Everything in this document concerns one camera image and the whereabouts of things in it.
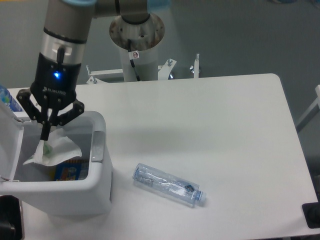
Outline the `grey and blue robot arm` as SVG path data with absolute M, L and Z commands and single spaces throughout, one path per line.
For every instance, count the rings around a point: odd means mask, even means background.
M 127 82 L 156 80 L 157 59 L 144 54 L 162 41 L 165 26 L 156 11 L 170 4 L 168 0 L 48 2 L 34 82 L 17 94 L 30 119 L 41 124 L 43 141 L 52 127 L 66 125 L 85 110 L 76 98 L 76 84 L 92 20 L 113 17 L 109 35 L 124 51 L 122 69 Z

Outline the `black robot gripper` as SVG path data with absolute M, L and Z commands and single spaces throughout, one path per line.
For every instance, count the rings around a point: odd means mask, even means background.
M 35 80 L 30 88 L 21 89 L 17 93 L 17 100 L 29 118 L 42 125 L 40 139 L 49 139 L 51 126 L 64 126 L 84 113 L 85 105 L 76 99 L 76 85 L 81 64 L 58 64 L 39 54 Z M 33 94 L 41 110 L 31 101 Z M 58 115 L 72 103 L 72 109 Z M 52 109 L 51 123 L 48 115 Z

